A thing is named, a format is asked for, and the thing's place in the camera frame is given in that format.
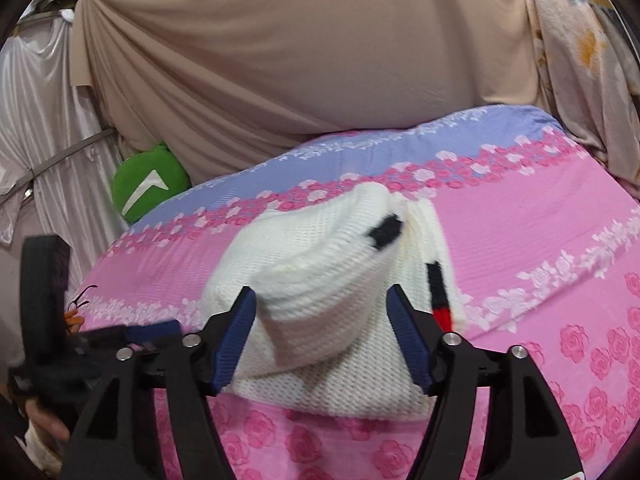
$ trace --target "metal screw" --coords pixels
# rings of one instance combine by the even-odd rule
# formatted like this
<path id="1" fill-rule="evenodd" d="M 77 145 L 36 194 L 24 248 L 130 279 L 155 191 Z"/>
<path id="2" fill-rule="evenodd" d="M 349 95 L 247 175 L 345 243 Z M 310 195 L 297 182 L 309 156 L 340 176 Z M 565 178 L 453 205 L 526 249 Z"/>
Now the metal screw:
<path id="1" fill-rule="evenodd" d="M 187 334 L 182 338 L 182 344 L 187 348 L 192 348 L 200 344 L 200 336 L 198 334 Z"/>
<path id="2" fill-rule="evenodd" d="M 515 355 L 518 359 L 524 359 L 526 356 L 529 355 L 529 352 L 527 352 L 527 349 L 524 348 L 524 346 L 520 346 L 520 345 L 516 345 L 512 347 L 511 353 Z"/>
<path id="3" fill-rule="evenodd" d="M 442 336 L 442 340 L 449 346 L 458 346 L 460 343 L 462 343 L 462 338 L 455 332 L 447 332 L 444 336 Z"/>
<path id="4" fill-rule="evenodd" d="M 126 361 L 132 355 L 133 355 L 133 350 L 131 348 L 129 348 L 128 346 L 125 346 L 124 348 L 121 348 L 120 350 L 118 350 L 116 352 L 116 359 L 118 361 Z"/>

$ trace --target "round green pillow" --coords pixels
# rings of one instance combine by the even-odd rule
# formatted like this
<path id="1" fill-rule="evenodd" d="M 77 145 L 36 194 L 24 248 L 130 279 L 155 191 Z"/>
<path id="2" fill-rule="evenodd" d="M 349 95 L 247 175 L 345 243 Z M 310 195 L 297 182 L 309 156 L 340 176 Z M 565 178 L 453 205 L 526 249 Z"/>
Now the round green pillow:
<path id="1" fill-rule="evenodd" d="M 133 224 L 158 204 L 191 187 L 189 175 L 164 142 L 125 160 L 111 184 L 113 205 Z"/>

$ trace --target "pink floral bedsheet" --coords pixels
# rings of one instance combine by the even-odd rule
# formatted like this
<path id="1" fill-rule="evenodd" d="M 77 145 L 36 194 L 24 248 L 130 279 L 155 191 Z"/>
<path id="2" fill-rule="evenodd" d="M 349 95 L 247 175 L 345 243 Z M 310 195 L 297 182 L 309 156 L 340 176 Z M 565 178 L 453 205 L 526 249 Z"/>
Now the pink floral bedsheet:
<path id="1" fill-rule="evenodd" d="M 523 344 L 550 383 L 587 478 L 640 417 L 640 208 L 560 126 L 532 107 L 496 106 L 405 131 L 326 136 L 162 204 L 87 277 L 87 328 L 175 317 L 204 322 L 202 287 L 242 226 L 267 208 L 324 202 L 374 180 L 433 201 L 474 345 Z M 480 392 L 461 478 L 478 472 Z M 402 479 L 425 420 L 289 412 L 223 394 L 213 418 L 240 480 Z M 180 478 L 157 395 L 168 477 Z"/>

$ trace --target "bedsheet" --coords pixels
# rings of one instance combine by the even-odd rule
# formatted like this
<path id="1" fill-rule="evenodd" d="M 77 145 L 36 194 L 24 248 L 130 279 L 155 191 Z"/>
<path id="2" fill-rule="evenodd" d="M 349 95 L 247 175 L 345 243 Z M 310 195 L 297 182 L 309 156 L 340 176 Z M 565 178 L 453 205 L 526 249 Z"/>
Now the bedsheet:
<path id="1" fill-rule="evenodd" d="M 204 320 L 198 298 L 242 227 L 267 208 L 329 200 L 373 180 L 432 200 L 474 345 L 523 344 L 574 435 L 587 478 L 640 416 L 640 208 L 534 107 L 466 110 L 409 130 L 324 136 L 161 204 L 102 256 L 85 285 L 86 329 Z M 480 391 L 462 479 L 478 471 L 488 395 Z M 158 428 L 180 472 L 166 399 Z M 328 418 L 231 394 L 212 416 L 241 480 L 404 478 L 425 420 Z"/>

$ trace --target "white knitted sweater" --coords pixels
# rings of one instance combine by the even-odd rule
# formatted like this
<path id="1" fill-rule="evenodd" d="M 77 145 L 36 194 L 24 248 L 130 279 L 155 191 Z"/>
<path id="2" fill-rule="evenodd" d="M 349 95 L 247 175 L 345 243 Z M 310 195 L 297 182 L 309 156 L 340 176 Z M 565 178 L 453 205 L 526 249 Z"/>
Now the white knitted sweater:
<path id="1" fill-rule="evenodd" d="M 377 250 L 368 233 L 393 214 L 402 234 Z M 400 283 L 415 308 L 430 310 L 425 263 L 435 260 L 460 332 L 464 311 L 430 201 L 367 183 L 320 205 L 263 213 L 226 250 L 201 301 L 211 316 L 230 309 L 244 285 L 258 296 L 231 390 L 325 415 L 424 415 L 429 405 L 412 383 L 385 295 Z"/>

